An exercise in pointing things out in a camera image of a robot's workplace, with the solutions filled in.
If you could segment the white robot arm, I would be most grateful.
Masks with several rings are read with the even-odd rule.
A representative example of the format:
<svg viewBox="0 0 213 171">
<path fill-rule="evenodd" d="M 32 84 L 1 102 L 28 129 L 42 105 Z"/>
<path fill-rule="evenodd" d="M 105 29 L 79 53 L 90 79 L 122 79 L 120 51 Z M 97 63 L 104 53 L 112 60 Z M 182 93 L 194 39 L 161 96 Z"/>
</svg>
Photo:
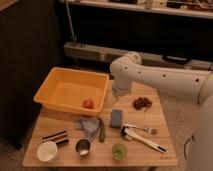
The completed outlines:
<svg viewBox="0 0 213 171">
<path fill-rule="evenodd" d="M 213 71 L 144 66 L 138 53 L 128 52 L 110 64 L 110 72 L 115 96 L 128 94 L 138 82 L 199 104 L 185 171 L 213 171 Z"/>
</svg>

